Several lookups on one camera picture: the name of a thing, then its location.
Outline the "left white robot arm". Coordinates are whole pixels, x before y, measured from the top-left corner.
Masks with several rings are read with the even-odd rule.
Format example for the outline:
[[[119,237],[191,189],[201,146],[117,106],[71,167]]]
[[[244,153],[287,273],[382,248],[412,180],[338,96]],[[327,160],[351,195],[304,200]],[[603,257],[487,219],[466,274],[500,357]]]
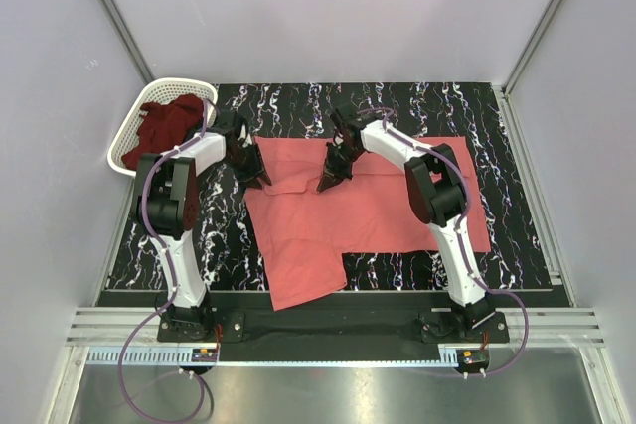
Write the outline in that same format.
[[[149,236],[166,281],[167,301],[156,309],[161,326],[195,341],[220,330],[193,242],[200,218],[198,176],[218,163],[229,164],[245,189],[271,184],[247,120],[235,111],[221,111],[185,143],[142,155],[130,211]]]

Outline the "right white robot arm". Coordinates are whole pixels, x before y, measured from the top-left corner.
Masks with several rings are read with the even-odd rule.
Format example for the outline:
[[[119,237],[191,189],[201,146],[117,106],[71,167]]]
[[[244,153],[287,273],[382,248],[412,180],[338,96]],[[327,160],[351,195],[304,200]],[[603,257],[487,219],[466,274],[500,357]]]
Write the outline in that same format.
[[[365,153],[377,154],[404,172],[408,202],[428,226],[439,248],[447,277],[451,311],[428,333],[436,338],[454,334],[463,341],[486,335],[495,317],[488,286],[482,282],[469,239],[469,187],[456,156],[446,143],[424,145],[393,127],[386,108],[357,110],[341,106],[330,114],[333,139],[317,191],[322,193],[353,178],[353,165]]]

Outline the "pink t shirt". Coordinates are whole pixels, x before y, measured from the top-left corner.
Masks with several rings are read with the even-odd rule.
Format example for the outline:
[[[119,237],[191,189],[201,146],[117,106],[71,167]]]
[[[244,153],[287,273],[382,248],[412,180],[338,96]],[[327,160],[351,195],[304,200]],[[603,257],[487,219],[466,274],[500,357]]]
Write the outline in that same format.
[[[318,193],[324,139],[259,138],[271,186],[245,193],[258,249],[264,259],[274,310],[294,307],[343,289],[345,253],[406,253],[439,248],[408,202],[404,172],[383,157],[363,154],[353,178]],[[469,187],[467,217],[474,256],[491,240],[473,160],[462,137],[433,137],[451,146]]]

